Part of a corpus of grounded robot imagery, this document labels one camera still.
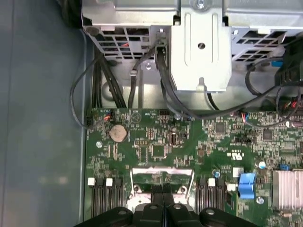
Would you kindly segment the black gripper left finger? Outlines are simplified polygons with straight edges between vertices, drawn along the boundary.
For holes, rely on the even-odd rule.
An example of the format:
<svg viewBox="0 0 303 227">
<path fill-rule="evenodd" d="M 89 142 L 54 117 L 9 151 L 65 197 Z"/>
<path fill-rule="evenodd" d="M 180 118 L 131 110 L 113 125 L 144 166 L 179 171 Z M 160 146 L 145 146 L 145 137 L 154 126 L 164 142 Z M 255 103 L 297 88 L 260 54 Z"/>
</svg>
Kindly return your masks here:
<svg viewBox="0 0 303 227">
<path fill-rule="evenodd" d="M 80 227 L 161 227 L 163 225 L 163 187 L 151 188 L 151 203 L 138 205 L 135 212 L 116 207 L 79 224 Z"/>
</svg>

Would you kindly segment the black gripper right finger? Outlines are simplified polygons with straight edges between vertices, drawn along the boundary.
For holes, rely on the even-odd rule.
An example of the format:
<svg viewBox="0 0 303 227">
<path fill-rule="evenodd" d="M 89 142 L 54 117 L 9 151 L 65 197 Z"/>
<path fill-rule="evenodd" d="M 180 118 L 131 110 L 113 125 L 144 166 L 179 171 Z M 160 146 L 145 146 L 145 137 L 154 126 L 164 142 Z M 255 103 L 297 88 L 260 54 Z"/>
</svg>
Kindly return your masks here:
<svg viewBox="0 0 303 227">
<path fill-rule="evenodd" d="M 255 227 L 247 220 L 216 208 L 205 208 L 199 214 L 182 203 L 175 203 L 171 185 L 163 184 L 163 200 L 168 219 L 174 227 Z"/>
</svg>

